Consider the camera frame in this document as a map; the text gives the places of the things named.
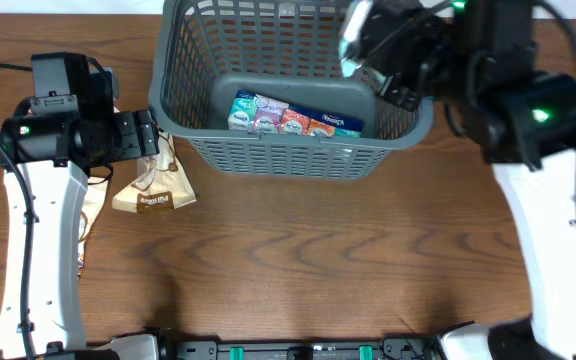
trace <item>green light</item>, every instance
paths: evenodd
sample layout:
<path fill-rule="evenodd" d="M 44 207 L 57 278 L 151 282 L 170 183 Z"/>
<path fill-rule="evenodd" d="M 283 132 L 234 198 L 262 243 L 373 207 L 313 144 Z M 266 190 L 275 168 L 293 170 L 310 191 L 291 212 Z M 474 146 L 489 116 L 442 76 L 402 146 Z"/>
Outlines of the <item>green light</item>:
<path fill-rule="evenodd" d="M 541 109 L 535 109 L 532 111 L 532 116 L 537 120 L 537 122 L 546 122 L 550 119 L 550 114 Z"/>

